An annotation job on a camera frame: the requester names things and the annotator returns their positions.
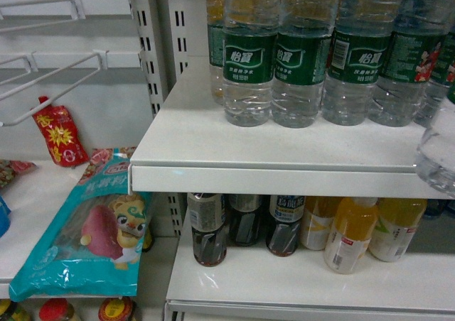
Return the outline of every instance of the orange juice bottle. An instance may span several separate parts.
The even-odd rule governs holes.
[[[377,198],[346,197],[338,206],[324,260],[337,273],[352,273],[365,254],[378,220]]]
[[[426,199],[380,199],[378,223],[368,246],[370,252],[381,261],[400,259],[410,245],[426,207]]]
[[[323,250],[342,197],[306,197],[300,242],[308,249]]]

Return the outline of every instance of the green bottle label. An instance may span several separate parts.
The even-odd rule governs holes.
[[[335,31],[328,74],[337,80],[360,85],[376,82],[389,38],[352,36]]]
[[[393,32],[380,75],[397,82],[429,80],[444,36],[416,36]]]
[[[223,66],[223,43],[225,34],[221,25],[207,25],[208,54],[210,64],[216,67]]]
[[[441,85],[455,81],[455,33],[449,33],[442,44],[441,55],[432,71],[432,80]]]
[[[275,77],[291,85],[324,81],[330,37],[301,38],[278,34]]]
[[[250,84],[272,80],[275,38],[275,35],[250,37],[226,33],[224,77]]]

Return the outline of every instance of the red snack package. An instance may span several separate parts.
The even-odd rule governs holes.
[[[48,98],[41,96],[38,99],[40,103],[44,103]],[[70,167],[89,160],[77,138],[77,128],[70,112],[64,106],[49,105],[34,114],[33,119],[44,136],[54,163]]]

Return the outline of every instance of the jar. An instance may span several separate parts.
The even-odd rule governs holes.
[[[100,321],[136,321],[136,303],[129,297],[107,298],[100,306]]]
[[[41,321],[80,321],[74,307],[65,298],[51,298],[41,307]]]
[[[0,300],[0,321],[31,321],[30,315],[9,299]]]

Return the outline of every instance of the blue snack bag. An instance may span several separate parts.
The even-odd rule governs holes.
[[[133,151],[94,151],[82,178],[12,280],[10,299],[136,295],[151,193],[128,195]]]

